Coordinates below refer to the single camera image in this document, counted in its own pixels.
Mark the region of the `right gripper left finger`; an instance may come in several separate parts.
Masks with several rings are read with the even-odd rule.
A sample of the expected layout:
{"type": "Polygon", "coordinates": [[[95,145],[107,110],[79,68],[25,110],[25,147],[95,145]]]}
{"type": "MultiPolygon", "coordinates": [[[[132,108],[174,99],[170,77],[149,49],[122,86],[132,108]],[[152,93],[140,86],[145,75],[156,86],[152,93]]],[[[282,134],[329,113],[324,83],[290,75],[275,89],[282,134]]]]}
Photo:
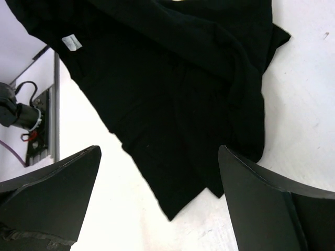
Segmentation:
{"type": "Polygon", "coordinates": [[[76,243],[101,156],[99,146],[90,146],[52,165],[1,182],[1,245],[76,243]]]}

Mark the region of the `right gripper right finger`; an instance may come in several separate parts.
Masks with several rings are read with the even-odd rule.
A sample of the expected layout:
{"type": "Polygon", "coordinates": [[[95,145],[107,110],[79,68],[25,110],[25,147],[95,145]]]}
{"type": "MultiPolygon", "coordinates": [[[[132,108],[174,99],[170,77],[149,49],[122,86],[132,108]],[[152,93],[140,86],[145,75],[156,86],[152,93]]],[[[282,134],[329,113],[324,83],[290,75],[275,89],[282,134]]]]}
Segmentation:
{"type": "Polygon", "coordinates": [[[334,250],[334,192],[291,180],[226,146],[218,160],[239,250],[334,250]]]}

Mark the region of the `black t-shirt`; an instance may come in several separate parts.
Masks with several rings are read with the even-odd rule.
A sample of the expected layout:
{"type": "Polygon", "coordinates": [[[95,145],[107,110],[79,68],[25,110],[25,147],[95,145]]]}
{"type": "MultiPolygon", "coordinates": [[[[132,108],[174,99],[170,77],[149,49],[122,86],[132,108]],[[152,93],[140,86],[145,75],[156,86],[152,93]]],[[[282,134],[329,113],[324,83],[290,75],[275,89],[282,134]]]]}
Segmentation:
{"type": "Polygon", "coordinates": [[[222,145],[257,162],[262,77],[290,35],[271,1],[7,1],[60,57],[169,220],[224,194],[222,145]]]}

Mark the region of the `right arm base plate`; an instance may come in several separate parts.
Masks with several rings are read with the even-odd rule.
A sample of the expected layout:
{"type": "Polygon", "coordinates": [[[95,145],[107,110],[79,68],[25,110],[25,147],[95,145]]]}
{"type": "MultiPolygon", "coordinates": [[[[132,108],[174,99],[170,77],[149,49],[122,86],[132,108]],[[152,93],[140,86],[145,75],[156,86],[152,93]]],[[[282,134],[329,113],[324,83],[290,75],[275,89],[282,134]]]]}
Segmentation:
{"type": "Polygon", "coordinates": [[[50,89],[42,92],[33,104],[41,111],[41,122],[35,129],[36,137],[29,141],[26,164],[32,166],[49,155],[49,112],[50,112],[50,89]]]}

